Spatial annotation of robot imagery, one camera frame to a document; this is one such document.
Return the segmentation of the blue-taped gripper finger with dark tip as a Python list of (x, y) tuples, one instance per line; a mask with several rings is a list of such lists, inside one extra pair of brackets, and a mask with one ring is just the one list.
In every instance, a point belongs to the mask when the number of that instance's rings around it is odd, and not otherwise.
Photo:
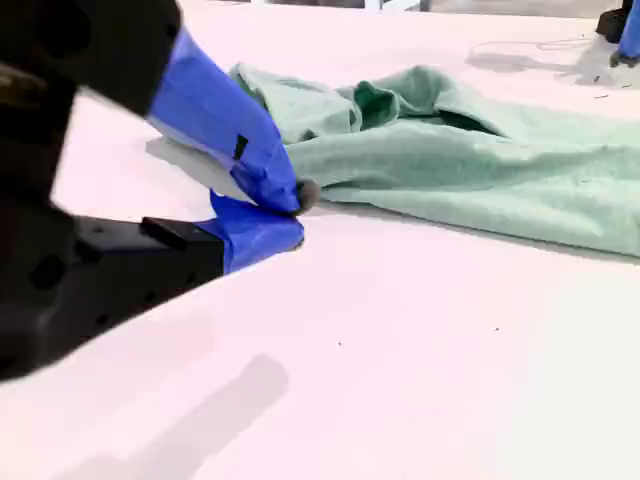
[(611, 68), (621, 65), (634, 68), (639, 64), (639, 2), (624, 1), (623, 9), (627, 16), (618, 47), (609, 58)]

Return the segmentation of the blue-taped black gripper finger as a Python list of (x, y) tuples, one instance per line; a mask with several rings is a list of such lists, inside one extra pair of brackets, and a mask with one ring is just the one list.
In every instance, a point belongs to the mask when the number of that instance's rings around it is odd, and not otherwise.
[(318, 199), (266, 109), (198, 47), (173, 1), (2, 3), (1, 176), (19, 192), (48, 198), (82, 87), (212, 156), (265, 209), (298, 215)]
[(211, 194), (214, 217), (139, 222), (81, 217), (74, 333), (88, 341), (212, 280), (300, 246), (292, 216)]

